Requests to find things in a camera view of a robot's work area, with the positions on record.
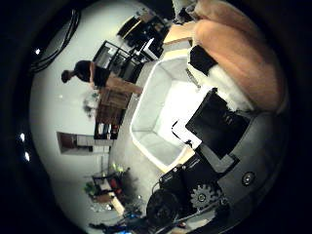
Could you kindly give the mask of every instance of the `gear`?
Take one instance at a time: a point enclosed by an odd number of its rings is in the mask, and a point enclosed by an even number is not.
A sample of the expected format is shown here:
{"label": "gear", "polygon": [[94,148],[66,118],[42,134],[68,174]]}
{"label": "gear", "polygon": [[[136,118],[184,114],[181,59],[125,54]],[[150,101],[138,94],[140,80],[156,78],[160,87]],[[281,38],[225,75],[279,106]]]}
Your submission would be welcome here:
{"label": "gear", "polygon": [[204,184],[202,187],[198,185],[197,189],[193,189],[193,192],[191,194],[191,203],[193,208],[196,209],[204,209],[221,195],[220,190],[216,190],[207,184]]}

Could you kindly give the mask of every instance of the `cable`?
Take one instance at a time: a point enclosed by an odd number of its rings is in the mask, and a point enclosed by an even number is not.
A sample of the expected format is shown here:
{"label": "cable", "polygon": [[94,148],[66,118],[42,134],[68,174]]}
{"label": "cable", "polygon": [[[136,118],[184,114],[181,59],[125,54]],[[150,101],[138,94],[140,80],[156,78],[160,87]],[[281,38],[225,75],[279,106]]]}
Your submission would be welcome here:
{"label": "cable", "polygon": [[183,221],[186,221],[186,220],[188,220],[191,217],[198,216],[198,215],[201,215],[202,213],[212,211],[213,209],[217,208],[220,205],[220,201],[221,201],[222,198],[223,197],[219,197],[216,201],[214,201],[213,203],[208,205],[206,208],[204,208],[202,210],[197,210],[197,212],[195,214],[191,214],[189,216],[186,216],[186,217],[174,220],[169,225],[166,225],[166,226],[162,227],[161,229],[159,229],[157,232],[155,232],[155,234],[161,234],[164,230],[166,230],[170,226],[174,227],[174,226],[176,226],[176,224],[178,224],[180,222],[183,222]]}
{"label": "cable", "polygon": [[70,39],[74,35],[75,31],[78,28],[79,22],[81,19],[81,13],[76,10],[72,10],[71,12],[71,20],[66,31],[66,34],[62,40],[60,47],[51,53],[49,56],[45,58],[41,58],[39,60],[34,61],[30,65],[29,72],[30,73],[37,73],[44,69],[46,69],[55,59],[56,57],[65,49],[65,47],[69,44]]}
{"label": "cable", "polygon": [[154,188],[156,187],[156,185],[159,184],[159,181],[157,181],[154,186],[152,187],[152,194],[154,193]]}

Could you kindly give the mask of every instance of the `dark hair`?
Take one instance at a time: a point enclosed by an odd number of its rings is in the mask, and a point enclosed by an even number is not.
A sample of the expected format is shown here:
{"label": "dark hair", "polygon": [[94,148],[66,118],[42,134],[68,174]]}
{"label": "dark hair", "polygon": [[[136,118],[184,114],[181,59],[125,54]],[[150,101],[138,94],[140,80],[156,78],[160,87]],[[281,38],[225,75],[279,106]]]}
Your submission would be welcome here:
{"label": "dark hair", "polygon": [[63,83],[66,83],[67,81],[70,80],[70,74],[69,74],[69,70],[64,70],[62,73],[61,73],[61,81]]}

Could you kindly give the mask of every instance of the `person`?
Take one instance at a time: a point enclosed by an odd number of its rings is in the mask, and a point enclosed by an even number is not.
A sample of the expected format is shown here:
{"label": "person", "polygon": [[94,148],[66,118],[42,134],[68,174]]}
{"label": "person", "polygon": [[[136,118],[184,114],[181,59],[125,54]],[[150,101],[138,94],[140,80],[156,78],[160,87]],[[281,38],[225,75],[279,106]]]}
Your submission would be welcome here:
{"label": "person", "polygon": [[64,70],[61,73],[61,81],[67,83],[74,76],[83,82],[89,83],[93,89],[95,87],[106,87],[117,92],[137,95],[142,93],[142,87],[123,80],[110,70],[97,66],[90,60],[79,60],[73,70]]}
{"label": "person", "polygon": [[193,46],[201,46],[261,110],[277,111],[286,99],[285,74],[257,27],[231,5],[199,0]]}

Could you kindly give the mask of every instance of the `desk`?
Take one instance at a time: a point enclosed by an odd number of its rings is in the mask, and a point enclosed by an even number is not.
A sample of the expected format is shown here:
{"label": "desk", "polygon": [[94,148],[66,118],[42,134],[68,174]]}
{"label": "desk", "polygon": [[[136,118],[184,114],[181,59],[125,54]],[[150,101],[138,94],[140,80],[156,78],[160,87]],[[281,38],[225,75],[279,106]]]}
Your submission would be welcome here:
{"label": "desk", "polygon": [[184,25],[172,25],[165,40],[164,45],[170,45],[181,41],[190,41],[193,38],[195,21],[186,22]]}

